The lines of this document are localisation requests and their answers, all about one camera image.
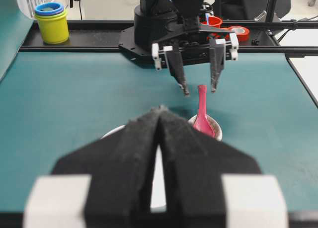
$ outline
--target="teal table mat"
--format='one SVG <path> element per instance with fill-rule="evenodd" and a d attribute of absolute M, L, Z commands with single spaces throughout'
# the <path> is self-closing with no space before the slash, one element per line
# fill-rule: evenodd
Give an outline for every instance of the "teal table mat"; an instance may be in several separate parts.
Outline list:
<path fill-rule="evenodd" d="M 167 70 L 119 53 L 19 53 L 0 84 L 0 211 L 23 211 L 35 178 L 57 158 L 153 106 L 192 117 L 209 64 L 185 73 L 190 97 Z M 283 54 L 226 62 L 207 112 L 226 143 L 277 176 L 290 211 L 318 210 L 318 110 Z"/>
<path fill-rule="evenodd" d="M 0 22 L 1 82 L 33 21 L 21 13 L 16 0 L 0 0 Z"/>

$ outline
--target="yellow cup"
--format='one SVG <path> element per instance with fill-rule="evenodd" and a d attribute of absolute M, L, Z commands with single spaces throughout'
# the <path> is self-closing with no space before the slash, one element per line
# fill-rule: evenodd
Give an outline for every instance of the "yellow cup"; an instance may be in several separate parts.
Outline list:
<path fill-rule="evenodd" d="M 38 21 L 42 39 L 47 44 L 63 43 L 69 38 L 69 28 L 66 21 L 67 11 L 53 16 L 35 15 Z"/>

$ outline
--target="white floor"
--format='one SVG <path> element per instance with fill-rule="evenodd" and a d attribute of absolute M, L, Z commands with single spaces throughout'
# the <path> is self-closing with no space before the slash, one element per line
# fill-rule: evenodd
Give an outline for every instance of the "white floor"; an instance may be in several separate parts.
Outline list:
<path fill-rule="evenodd" d="M 292 9 L 283 20 L 310 18 L 318 15 L 318 1 L 312 7 L 309 0 L 292 0 Z M 284 46 L 318 46 L 318 29 L 290 31 L 281 41 Z M 297 71 L 318 100 L 318 57 L 291 58 Z"/>

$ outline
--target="red tape roll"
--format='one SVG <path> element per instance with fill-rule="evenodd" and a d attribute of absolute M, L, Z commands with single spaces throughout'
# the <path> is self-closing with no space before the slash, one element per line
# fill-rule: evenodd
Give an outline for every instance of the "red tape roll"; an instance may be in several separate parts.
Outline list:
<path fill-rule="evenodd" d="M 234 31 L 237 34 L 238 41 L 244 42 L 249 39 L 249 29 L 241 26 L 231 26 L 228 30 Z"/>

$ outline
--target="red spoon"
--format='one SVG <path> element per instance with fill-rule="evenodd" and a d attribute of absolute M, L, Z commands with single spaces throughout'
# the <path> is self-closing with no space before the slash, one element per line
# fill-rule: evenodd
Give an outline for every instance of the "red spoon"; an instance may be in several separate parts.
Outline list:
<path fill-rule="evenodd" d="M 197 118 L 193 124 L 193 127 L 198 131 L 207 134 L 208 136 L 214 137 L 215 133 L 207 119 L 207 108 L 206 108 L 206 85 L 198 85 L 199 90 L 199 108 Z"/>

